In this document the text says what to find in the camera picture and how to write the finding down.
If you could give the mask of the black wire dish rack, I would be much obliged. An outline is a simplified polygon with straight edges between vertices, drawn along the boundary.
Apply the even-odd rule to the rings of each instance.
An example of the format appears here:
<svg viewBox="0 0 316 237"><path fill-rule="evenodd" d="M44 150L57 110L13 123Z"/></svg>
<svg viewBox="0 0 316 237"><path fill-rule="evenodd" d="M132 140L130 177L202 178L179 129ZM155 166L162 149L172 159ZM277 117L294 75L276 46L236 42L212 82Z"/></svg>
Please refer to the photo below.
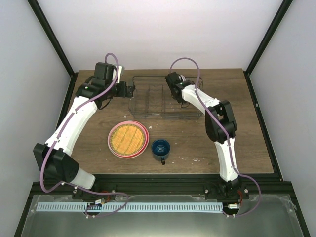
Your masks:
<svg viewBox="0 0 316 237"><path fill-rule="evenodd" d="M172 98L164 76L134 76L133 97L128 109L136 119L196 120L202 112Z"/></svg>

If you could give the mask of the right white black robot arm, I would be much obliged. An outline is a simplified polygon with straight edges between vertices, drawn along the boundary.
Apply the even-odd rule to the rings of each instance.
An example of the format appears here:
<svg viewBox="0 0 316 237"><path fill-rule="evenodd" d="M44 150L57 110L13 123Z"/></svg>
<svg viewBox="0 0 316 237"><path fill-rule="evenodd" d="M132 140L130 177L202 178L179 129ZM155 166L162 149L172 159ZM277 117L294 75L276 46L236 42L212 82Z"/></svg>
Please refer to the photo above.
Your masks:
<svg viewBox="0 0 316 237"><path fill-rule="evenodd" d="M165 81L174 100L189 103L204 114L206 134L214 142L219 159L219 192L223 198L232 198L240 181L235 155L237 123L230 102L207 95L193 81L176 72L169 73Z"/></svg>

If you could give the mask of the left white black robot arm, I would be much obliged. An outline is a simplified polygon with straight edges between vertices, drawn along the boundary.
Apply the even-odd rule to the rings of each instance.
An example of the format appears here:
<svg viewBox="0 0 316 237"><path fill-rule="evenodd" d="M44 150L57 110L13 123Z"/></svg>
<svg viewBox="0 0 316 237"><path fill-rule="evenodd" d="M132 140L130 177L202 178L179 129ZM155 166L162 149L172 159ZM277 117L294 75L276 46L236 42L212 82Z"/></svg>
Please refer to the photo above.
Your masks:
<svg viewBox="0 0 316 237"><path fill-rule="evenodd" d="M44 192L44 178L52 177L60 183L70 183L83 188L89 199L100 196L101 187L95 176L80 168L71 155L75 143L89 119L103 109L102 103L114 97L131 98L134 84L122 81L124 66L99 62L90 76L75 94L71 108L53 135L44 144L37 143L33 149L40 169L40 185Z"/></svg>

